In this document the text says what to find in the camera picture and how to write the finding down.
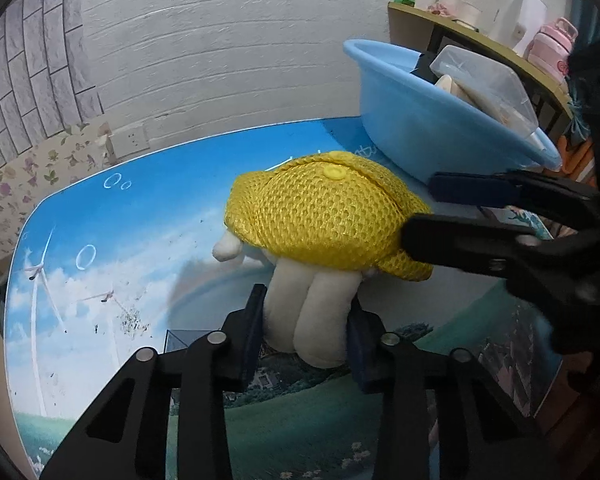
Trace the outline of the white wall socket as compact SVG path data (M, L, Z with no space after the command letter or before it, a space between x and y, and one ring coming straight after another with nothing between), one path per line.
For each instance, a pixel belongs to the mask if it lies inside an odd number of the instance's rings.
M117 129L111 133L110 141L117 158L144 152L149 148L145 128L142 124L128 125Z

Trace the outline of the pink water bottle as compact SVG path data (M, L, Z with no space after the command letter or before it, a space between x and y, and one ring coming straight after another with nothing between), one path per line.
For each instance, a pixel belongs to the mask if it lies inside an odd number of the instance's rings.
M576 42L578 30L566 18L556 18L546 23L534 35L527 47L526 60L555 79L565 84L568 75L567 58Z

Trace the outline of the white power adapter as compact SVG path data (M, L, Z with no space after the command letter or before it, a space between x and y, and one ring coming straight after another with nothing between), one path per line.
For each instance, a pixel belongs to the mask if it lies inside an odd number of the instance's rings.
M526 141L539 151L545 151L547 145L550 144L550 139L541 128L536 128L532 131L532 133L527 136Z

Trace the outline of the white plush toy yellow net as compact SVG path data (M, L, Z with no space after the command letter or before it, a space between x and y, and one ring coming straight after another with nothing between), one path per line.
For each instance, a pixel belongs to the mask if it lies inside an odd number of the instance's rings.
M426 281L401 229L429 207L385 166L349 152L288 160L238 176L225 206L216 260L259 249L275 266L263 304L263 337L316 368L347 361L352 301L370 274Z

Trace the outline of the wooden side table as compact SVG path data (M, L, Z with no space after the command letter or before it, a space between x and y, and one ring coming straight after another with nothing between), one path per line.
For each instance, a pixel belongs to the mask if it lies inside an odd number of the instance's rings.
M487 58L509 66L531 96L540 127L555 142L571 122L569 96L542 70L516 54L509 47L475 32L449 18L389 2L387 6L389 37L392 44L425 53L434 58L447 44L457 44Z

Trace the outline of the clear box of toothpicks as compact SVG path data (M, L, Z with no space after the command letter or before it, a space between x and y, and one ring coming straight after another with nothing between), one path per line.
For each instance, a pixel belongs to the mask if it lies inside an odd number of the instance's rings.
M521 80L508 66L448 44L429 68L439 77L449 76L480 110L520 136L539 127Z

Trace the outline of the white cup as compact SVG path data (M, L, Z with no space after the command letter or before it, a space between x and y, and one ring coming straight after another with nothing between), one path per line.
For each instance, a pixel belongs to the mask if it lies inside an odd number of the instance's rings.
M482 11L473 4L461 1L455 10L454 22L467 28L478 30Z

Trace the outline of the black tube bottle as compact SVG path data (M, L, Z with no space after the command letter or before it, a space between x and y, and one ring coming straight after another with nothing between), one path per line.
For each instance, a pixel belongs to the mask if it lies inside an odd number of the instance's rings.
M418 61L412 74L419 77L422 80L435 84L438 80L438 76L431 70L430 64L434 62L437 55L434 52L422 52L419 55Z

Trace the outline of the white jug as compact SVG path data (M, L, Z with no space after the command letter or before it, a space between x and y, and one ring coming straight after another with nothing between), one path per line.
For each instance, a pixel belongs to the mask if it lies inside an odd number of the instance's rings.
M546 12L542 0L512 0L498 11L489 38L523 58L528 45L545 23Z

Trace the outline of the light blue plastic basin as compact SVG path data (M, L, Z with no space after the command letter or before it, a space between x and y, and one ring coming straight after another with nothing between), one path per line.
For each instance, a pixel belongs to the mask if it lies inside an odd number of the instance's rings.
M349 39L343 51L360 70L360 112L373 144L413 178L436 172L498 174L557 170L552 141L536 150L481 110L412 74L420 53L385 42Z

